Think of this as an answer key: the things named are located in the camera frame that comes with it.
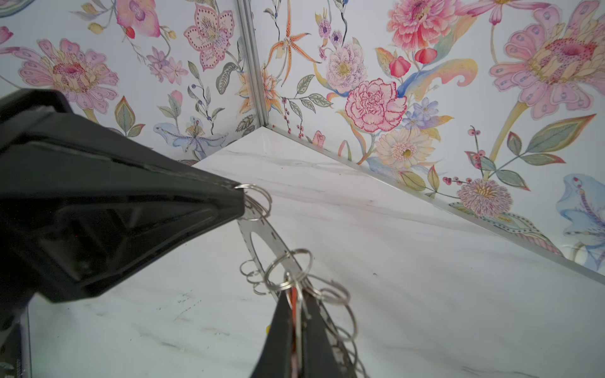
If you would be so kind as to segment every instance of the pink flower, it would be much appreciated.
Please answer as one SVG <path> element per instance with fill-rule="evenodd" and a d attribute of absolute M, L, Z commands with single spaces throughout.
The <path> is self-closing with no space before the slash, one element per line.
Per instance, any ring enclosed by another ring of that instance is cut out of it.
<path fill-rule="evenodd" d="M 185 37 L 191 47 L 200 52 L 201 67 L 205 71 L 225 58 L 235 27 L 233 12 L 223 11 L 219 16 L 214 9 L 196 4 L 194 20 L 195 26 L 185 30 Z"/>
<path fill-rule="evenodd" d="M 458 20 L 459 0 L 400 0 L 388 11 L 387 31 L 394 31 L 393 42 L 406 51 L 425 48 L 450 32 Z"/>
<path fill-rule="evenodd" d="M 6 26 L 0 27 L 0 45 L 8 41 L 13 36 L 13 33 L 8 30 Z M 4 47 L 0 48 L 0 54 L 12 54 L 15 51 L 19 51 L 18 47 Z"/>
<path fill-rule="evenodd" d="M 341 94 L 349 92 L 367 78 L 364 51 L 358 44 L 337 47 L 328 59 L 328 84 Z"/>
<path fill-rule="evenodd" d="M 174 99 L 176 101 L 178 101 L 179 105 L 183 104 L 183 94 L 179 91 L 172 91 L 172 93 L 170 94 L 170 96 L 174 97 Z"/>
<path fill-rule="evenodd" d="M 459 16 L 478 16 L 484 14 L 490 9 L 493 9 L 491 16 L 489 17 L 489 21 L 492 24 L 496 25 L 500 23 L 500 21 L 502 21 L 502 8 L 505 4 L 516 9 L 530 10 L 546 8 L 550 5 L 547 2 L 534 2 L 524 0 L 480 0 L 478 2 L 468 4 L 458 9 L 456 14 Z"/>
<path fill-rule="evenodd" d="M 182 81 L 181 76 L 186 76 L 189 72 L 186 69 L 182 68 L 183 62 L 181 60 L 178 63 L 175 63 L 174 58 L 170 57 L 170 60 L 168 60 L 168 62 L 168 65 L 162 68 L 162 72 L 164 73 L 164 75 L 166 75 L 166 78 L 168 79 L 170 84 L 176 81 L 177 84 L 180 85 Z"/>
<path fill-rule="evenodd" d="M 509 192 L 494 180 L 476 178 L 458 191 L 458 197 L 478 217 L 495 217 L 509 211 L 512 205 Z"/>
<path fill-rule="evenodd" d="M 154 0 L 116 0 L 116 17 L 125 28 L 132 27 L 147 37 L 160 36 Z"/>
<path fill-rule="evenodd" d="M 323 19 L 319 23 L 319 36 L 322 38 L 329 38 L 330 32 L 332 30 L 332 26 L 330 25 L 330 20 Z"/>
<path fill-rule="evenodd" d="M 391 75 L 393 77 L 402 77 L 408 73 L 410 67 L 412 67 L 412 64 L 410 64 L 402 56 L 397 57 L 397 59 L 394 59 L 388 64 L 388 68 L 391 70 Z"/>
<path fill-rule="evenodd" d="M 414 55 L 414 59 L 418 63 L 429 64 L 435 60 L 437 57 L 437 50 L 434 48 L 423 48 L 422 50 L 418 50 L 416 55 Z"/>
<path fill-rule="evenodd" d="M 315 135 L 313 136 L 313 145 L 317 146 L 319 148 L 323 148 L 324 147 L 324 142 L 325 142 L 325 135 L 321 134 L 321 131 L 317 130 L 315 132 Z"/>
<path fill-rule="evenodd" d="M 407 98 L 397 98 L 397 85 L 382 79 L 362 82 L 348 94 L 345 110 L 355 125 L 367 132 L 390 131 L 403 118 Z"/>
<path fill-rule="evenodd" d="M 553 114 L 562 103 L 567 110 L 589 109 L 593 97 L 580 85 L 605 95 L 605 21 L 592 19 L 598 5 L 579 3 L 564 32 L 558 7 L 535 10 L 539 24 L 514 33 L 505 45 L 506 54 L 519 61 L 489 71 L 498 90 L 519 86 L 519 101 L 532 108 L 534 119 Z"/>
<path fill-rule="evenodd" d="M 117 85 L 117 75 L 105 65 L 105 55 L 94 50 L 86 53 L 80 45 L 61 39 L 57 51 L 47 40 L 38 41 L 46 54 L 38 55 L 29 48 L 21 47 L 13 55 L 25 59 L 19 75 L 31 86 L 44 86 L 61 91 L 68 101 L 82 109 L 96 109 L 105 114 L 108 100 L 117 97 L 114 90 L 101 86 Z"/>

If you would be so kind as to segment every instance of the wall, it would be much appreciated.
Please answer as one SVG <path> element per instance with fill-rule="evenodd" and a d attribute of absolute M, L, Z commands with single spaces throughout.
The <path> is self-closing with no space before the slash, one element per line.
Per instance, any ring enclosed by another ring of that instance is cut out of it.
<path fill-rule="evenodd" d="M 0 96 L 59 89 L 75 113 L 189 165 L 254 130 L 238 113 L 235 0 L 5 0 L 0 17 Z"/>
<path fill-rule="evenodd" d="M 269 127 L 604 273 L 605 19 L 555 3 L 254 1 Z"/>

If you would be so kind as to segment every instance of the orange lily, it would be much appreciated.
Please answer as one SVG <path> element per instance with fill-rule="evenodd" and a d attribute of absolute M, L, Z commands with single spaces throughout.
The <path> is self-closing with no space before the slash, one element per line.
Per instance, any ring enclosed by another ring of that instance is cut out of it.
<path fill-rule="evenodd" d="M 269 60 L 267 61 L 267 65 L 269 65 L 269 62 L 271 61 L 271 57 L 273 56 L 273 53 L 278 48 L 282 48 L 283 50 L 286 51 L 287 54 L 286 54 L 286 59 L 284 61 L 284 66 L 286 65 L 286 62 L 287 62 L 288 69 L 286 71 L 286 77 L 284 78 L 284 81 L 281 83 L 282 85 L 284 85 L 284 83 L 288 79 L 288 75 L 290 74 L 290 69 L 292 67 L 292 49 L 294 49 L 294 51 L 296 51 L 300 55 L 304 56 L 307 60 L 309 60 L 311 62 L 321 63 L 321 62 L 318 62 L 317 60 L 314 60 L 307 53 L 305 53 L 302 48 L 300 48 L 299 46 L 296 45 L 296 43 L 294 43 L 294 42 L 299 41 L 304 36 L 307 36 L 311 33 L 301 33 L 301 34 L 297 34 L 295 36 L 290 36 L 291 31 L 292 31 L 292 15 L 290 14 L 290 0 L 288 0 L 288 23 L 286 25 L 286 38 L 284 38 L 283 41 L 279 41 L 275 45 L 273 45 L 273 47 L 271 48 L 271 51 L 269 52 Z"/>

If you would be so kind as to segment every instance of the red tulip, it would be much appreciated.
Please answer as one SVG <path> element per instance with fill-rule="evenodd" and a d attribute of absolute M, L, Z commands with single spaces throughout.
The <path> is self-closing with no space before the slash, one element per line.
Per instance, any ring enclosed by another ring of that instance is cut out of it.
<path fill-rule="evenodd" d="M 434 48 L 423 48 L 422 50 L 419 50 L 416 55 L 414 55 L 414 59 L 416 59 L 416 62 L 422 64 L 429 64 L 434 61 L 436 57 L 437 50 L 435 50 Z"/>
<path fill-rule="evenodd" d="M 394 77 L 402 77 L 403 75 L 407 74 L 411 66 L 412 64 L 410 64 L 402 56 L 388 64 L 388 67 L 391 70 L 391 75 Z"/>
<path fill-rule="evenodd" d="M 132 27 L 127 27 L 126 28 L 126 35 L 130 38 L 130 39 L 134 39 L 134 29 Z"/>

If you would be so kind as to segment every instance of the white marble floor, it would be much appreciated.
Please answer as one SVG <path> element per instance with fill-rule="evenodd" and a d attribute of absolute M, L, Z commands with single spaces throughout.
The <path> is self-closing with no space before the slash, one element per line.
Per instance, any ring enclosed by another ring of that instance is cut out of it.
<path fill-rule="evenodd" d="M 266 129 L 196 166 L 271 192 L 288 246 L 351 291 L 371 377 L 604 376 L 605 285 Z M 99 298 L 36 297 L 34 376 L 248 377 L 275 306 L 248 256 L 232 222 Z"/>

